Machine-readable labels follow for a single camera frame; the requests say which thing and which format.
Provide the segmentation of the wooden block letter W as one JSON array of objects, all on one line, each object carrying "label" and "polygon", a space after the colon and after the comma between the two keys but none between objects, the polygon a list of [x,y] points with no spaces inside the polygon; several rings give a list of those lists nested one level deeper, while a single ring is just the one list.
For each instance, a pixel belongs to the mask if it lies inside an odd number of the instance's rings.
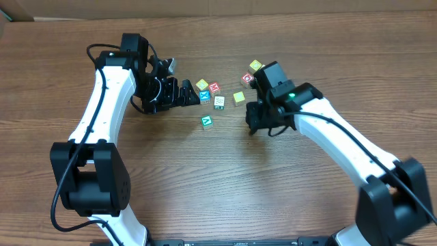
[{"label": "wooden block letter W", "polygon": [[215,96],[214,97],[214,108],[218,110],[224,110],[225,108],[225,97]]}]

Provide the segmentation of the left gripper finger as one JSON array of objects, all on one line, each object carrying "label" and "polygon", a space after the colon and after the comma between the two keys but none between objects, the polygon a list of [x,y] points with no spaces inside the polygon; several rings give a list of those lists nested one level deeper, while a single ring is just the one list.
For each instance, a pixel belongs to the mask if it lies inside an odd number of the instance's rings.
[{"label": "left gripper finger", "polygon": [[181,106],[192,106],[199,105],[200,100],[198,95],[191,89],[181,89],[180,90],[180,105]]},{"label": "left gripper finger", "polygon": [[178,106],[190,106],[195,104],[195,97],[193,96],[193,87],[188,79],[182,81],[182,86],[179,91],[177,104]]}]

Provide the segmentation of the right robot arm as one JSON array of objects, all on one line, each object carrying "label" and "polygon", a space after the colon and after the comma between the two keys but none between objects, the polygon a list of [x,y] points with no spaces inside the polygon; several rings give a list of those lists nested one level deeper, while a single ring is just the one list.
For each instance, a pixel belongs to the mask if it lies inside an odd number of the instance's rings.
[{"label": "right robot arm", "polygon": [[330,236],[298,238],[298,245],[397,245],[436,222],[425,169],[416,159],[399,160],[344,120],[316,87],[295,85],[277,61],[252,63],[246,82],[257,100],[246,105],[250,134],[275,137],[291,128],[315,142],[358,190],[352,225]]}]

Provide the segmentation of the green block letter V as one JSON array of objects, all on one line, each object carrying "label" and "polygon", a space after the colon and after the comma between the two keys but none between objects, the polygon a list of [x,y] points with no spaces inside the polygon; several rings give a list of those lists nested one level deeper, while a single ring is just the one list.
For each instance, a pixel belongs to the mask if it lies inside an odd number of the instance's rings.
[{"label": "green block letter V", "polygon": [[201,124],[203,126],[203,129],[206,130],[213,127],[214,121],[210,115],[206,115],[201,118]]}]

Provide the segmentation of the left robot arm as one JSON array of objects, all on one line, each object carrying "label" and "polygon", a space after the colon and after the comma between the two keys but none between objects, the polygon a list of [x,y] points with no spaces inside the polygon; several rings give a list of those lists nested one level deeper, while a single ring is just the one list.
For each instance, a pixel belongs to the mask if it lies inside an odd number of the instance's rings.
[{"label": "left robot arm", "polygon": [[136,218],[129,201],[130,176],[117,150],[128,105],[152,115],[173,107],[198,105],[190,81],[173,77],[175,60],[159,59],[138,33],[124,33],[120,45],[101,44],[91,58],[95,86],[85,113],[66,142],[55,142],[50,161],[57,188],[51,223],[60,232],[96,224],[111,245],[153,245],[149,230]]}]

